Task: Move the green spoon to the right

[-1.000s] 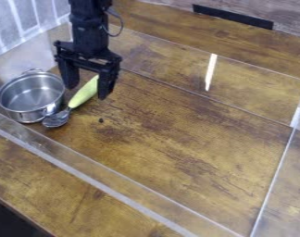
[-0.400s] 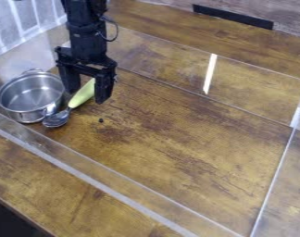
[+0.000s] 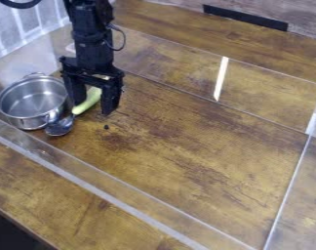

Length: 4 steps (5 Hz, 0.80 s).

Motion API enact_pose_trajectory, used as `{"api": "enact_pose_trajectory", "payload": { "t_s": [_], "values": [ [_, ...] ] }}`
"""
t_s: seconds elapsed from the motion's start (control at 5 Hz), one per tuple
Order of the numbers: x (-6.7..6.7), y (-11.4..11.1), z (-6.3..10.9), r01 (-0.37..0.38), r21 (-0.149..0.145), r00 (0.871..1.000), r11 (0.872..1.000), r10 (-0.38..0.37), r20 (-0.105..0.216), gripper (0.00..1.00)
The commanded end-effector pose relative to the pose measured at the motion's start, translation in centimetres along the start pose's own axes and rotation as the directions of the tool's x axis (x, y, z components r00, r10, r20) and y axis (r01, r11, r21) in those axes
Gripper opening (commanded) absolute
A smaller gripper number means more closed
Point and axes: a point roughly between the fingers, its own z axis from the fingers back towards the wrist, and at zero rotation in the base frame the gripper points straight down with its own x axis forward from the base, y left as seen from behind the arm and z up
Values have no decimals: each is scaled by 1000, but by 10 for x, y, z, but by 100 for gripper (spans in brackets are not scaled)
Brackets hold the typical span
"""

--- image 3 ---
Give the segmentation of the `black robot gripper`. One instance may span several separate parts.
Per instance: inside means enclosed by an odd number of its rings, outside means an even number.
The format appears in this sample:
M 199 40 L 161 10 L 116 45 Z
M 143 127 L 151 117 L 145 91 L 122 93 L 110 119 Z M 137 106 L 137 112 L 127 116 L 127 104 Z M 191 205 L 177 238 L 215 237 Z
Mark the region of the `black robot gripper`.
M 84 84 L 102 88 L 102 114 L 107 116 L 119 106 L 123 72 L 114 66 L 112 30 L 107 29 L 91 35 L 72 32 L 75 40 L 74 57 L 62 57 L 62 75 L 68 97 L 74 105 L 86 100 Z

